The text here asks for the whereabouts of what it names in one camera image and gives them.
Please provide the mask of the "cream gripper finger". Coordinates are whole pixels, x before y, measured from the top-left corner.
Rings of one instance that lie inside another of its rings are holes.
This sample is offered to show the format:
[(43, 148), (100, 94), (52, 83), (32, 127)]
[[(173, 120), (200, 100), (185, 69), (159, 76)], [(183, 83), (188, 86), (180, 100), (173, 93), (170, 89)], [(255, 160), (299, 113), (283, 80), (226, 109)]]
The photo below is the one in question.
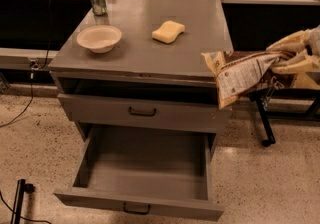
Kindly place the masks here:
[(300, 53), (308, 49), (311, 32), (311, 29), (294, 32), (268, 46), (266, 50)]
[(296, 74), (317, 70), (320, 68), (320, 57), (316, 55), (299, 55), (294, 58), (279, 62), (271, 67), (276, 74)]

